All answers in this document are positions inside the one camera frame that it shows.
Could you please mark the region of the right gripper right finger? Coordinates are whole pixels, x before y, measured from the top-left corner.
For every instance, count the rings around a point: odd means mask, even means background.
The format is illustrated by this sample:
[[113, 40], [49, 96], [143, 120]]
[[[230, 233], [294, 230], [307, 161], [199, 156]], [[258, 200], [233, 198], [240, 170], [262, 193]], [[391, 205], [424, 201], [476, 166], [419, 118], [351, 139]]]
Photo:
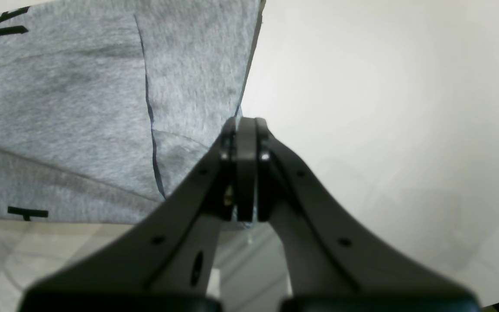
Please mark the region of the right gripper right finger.
[[292, 297], [282, 312], [479, 312], [465, 287], [400, 253], [348, 213], [262, 118], [256, 136], [259, 221], [282, 242]]

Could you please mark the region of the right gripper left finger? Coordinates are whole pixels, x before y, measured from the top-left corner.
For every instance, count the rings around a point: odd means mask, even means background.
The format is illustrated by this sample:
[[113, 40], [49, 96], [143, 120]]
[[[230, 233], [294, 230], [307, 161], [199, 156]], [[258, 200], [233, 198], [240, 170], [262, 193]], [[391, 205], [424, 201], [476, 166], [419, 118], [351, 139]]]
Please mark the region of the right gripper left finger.
[[234, 216], [236, 118], [156, 211], [93, 255], [30, 287], [22, 312], [221, 312], [207, 296], [219, 233]]

